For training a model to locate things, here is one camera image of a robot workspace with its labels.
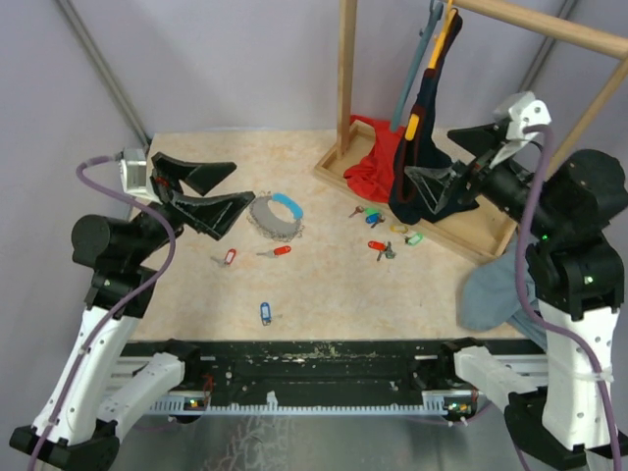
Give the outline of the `large keyring with blue grip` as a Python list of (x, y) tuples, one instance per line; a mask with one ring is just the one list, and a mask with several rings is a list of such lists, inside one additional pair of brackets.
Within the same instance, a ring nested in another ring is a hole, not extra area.
[[(290, 220), (277, 215), (272, 203), (285, 207), (290, 212)], [(278, 192), (267, 192), (257, 196), (248, 206), (248, 221), (265, 238), (274, 241), (291, 242), (302, 236), (304, 212), (301, 206), (289, 196)]]

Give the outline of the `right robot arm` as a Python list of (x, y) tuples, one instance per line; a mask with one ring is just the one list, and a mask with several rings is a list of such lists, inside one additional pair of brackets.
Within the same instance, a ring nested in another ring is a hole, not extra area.
[(517, 223), (515, 289), (546, 333), (548, 381), (537, 386), (470, 339), (448, 345), (439, 377), (450, 388), (469, 384), (484, 393), (520, 456), (557, 470), (618, 470), (627, 437), (612, 409), (611, 349), (625, 273), (603, 231), (627, 206), (625, 174), (595, 149), (577, 150), (552, 170), (550, 127), (528, 133), (542, 138), (534, 172), (499, 162), (490, 147), (469, 164), (404, 173), (419, 190), (440, 185), (442, 202), (483, 196)]

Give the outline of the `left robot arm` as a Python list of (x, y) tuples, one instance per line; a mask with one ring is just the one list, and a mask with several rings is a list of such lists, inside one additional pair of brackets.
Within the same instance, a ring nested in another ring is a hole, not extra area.
[(204, 377), (200, 350), (167, 340), (132, 378), (105, 395), (113, 369), (147, 311), (163, 275), (145, 261), (156, 251), (176, 253), (185, 229), (222, 238), (254, 200), (251, 191), (214, 195), (236, 170), (233, 162), (192, 163), (128, 149), (112, 157), (122, 189), (95, 190), (134, 207), (132, 219), (86, 215), (72, 231), (73, 260), (92, 279), (81, 324), (58, 383), (30, 425), (13, 432), (10, 445), (28, 467), (46, 463), (61, 470), (107, 470), (123, 439), (148, 408), (177, 388), (197, 387)]

